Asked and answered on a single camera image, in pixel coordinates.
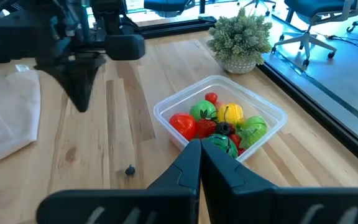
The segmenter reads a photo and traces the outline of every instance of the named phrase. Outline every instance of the blue office chair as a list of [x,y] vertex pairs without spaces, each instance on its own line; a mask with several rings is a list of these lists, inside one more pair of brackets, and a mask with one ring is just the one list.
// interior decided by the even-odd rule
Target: blue office chair
[[276,8],[276,2],[275,1],[272,1],[272,0],[251,0],[250,2],[248,2],[248,4],[246,4],[246,7],[249,6],[250,4],[253,4],[255,3],[255,8],[258,7],[258,4],[261,3],[263,6],[265,6],[265,8],[267,9],[265,15],[268,16],[270,14],[270,11],[269,11],[269,7],[266,6],[266,2],[267,3],[273,3],[273,7],[272,9],[275,9]]
[[[317,39],[316,34],[310,34],[311,26],[326,22],[345,21],[349,17],[358,15],[358,0],[285,0],[284,2],[296,12],[303,22],[309,24],[309,28],[304,33],[284,32],[280,36],[280,41],[274,44],[272,53],[276,51],[276,46],[278,45],[300,42],[299,49],[302,50],[305,47],[306,52],[306,60],[303,61],[303,66],[309,65],[309,43],[331,50],[328,58],[333,58],[336,53],[335,47]],[[285,35],[293,38],[284,40]]]
[[155,11],[161,17],[179,16],[186,9],[196,5],[195,0],[144,0],[144,8]]

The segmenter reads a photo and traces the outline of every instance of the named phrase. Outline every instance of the clear plastic container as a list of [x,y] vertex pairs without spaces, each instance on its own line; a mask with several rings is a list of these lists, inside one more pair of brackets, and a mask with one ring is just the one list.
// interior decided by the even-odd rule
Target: clear plastic container
[[287,115],[282,109],[226,77],[213,75],[179,91],[154,106],[154,116],[170,133],[170,140],[181,150],[189,142],[168,121],[175,113],[189,113],[191,106],[199,102],[199,100],[203,100],[205,94],[209,92],[216,93],[218,101],[221,103],[240,105],[244,112],[244,119],[259,115],[267,123],[267,133],[237,158],[239,162],[243,162],[253,155],[287,122]]

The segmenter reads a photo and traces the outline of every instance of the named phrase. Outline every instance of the plastic vegetable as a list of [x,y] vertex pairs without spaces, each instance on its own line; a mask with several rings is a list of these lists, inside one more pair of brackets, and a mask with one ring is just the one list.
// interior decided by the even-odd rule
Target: plastic vegetable
[[218,100],[218,96],[215,93],[207,93],[205,94],[205,100],[208,100],[211,103],[215,103]]
[[186,113],[177,113],[169,119],[169,123],[188,141],[196,137],[196,120]]
[[223,103],[217,101],[214,103],[214,105],[215,105],[216,110],[218,110],[223,105]]
[[221,134],[212,134],[208,139],[222,151],[226,152],[229,156],[233,158],[238,157],[238,151],[236,145],[230,140],[227,136]]
[[229,139],[231,139],[234,142],[239,152],[239,156],[241,156],[241,154],[246,151],[245,149],[240,147],[241,137],[238,134],[231,134],[229,135]]
[[201,119],[200,111],[207,111],[208,117],[216,116],[215,106],[206,100],[200,100],[196,105],[193,105],[190,109],[190,114],[196,121]]
[[234,103],[222,105],[218,109],[218,121],[227,122],[233,125],[244,122],[244,114],[242,108]]
[[237,134],[241,137],[240,147],[249,148],[267,132],[267,125],[261,116],[248,118],[237,125]]
[[236,132],[234,125],[233,124],[229,124],[229,125],[230,125],[230,134],[234,134]]
[[216,129],[217,117],[207,118],[207,111],[200,111],[201,119],[197,121],[197,133],[199,138],[206,138],[213,134]]
[[216,134],[229,135],[231,132],[230,124],[227,122],[220,122],[216,126]]

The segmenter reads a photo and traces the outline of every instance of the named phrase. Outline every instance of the small black screw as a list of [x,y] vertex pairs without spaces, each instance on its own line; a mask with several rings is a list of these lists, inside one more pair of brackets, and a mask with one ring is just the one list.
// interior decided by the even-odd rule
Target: small black screw
[[126,175],[134,175],[135,174],[135,167],[131,164],[129,165],[128,169],[125,170]]

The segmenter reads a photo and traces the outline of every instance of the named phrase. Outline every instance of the wooden tabletop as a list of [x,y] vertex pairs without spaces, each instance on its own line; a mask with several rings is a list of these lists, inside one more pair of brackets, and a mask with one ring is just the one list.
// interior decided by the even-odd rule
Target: wooden tabletop
[[[205,32],[147,40],[140,60],[108,59],[79,113],[59,84],[40,72],[39,138],[0,161],[0,224],[35,223],[40,201],[61,189],[143,189],[179,155],[152,109],[209,76],[227,74]],[[16,63],[0,64],[0,75]],[[288,123],[245,166],[279,186],[357,186],[358,159],[257,68],[229,75],[281,107]],[[133,164],[134,177],[125,169]],[[201,196],[200,223],[209,223]]]

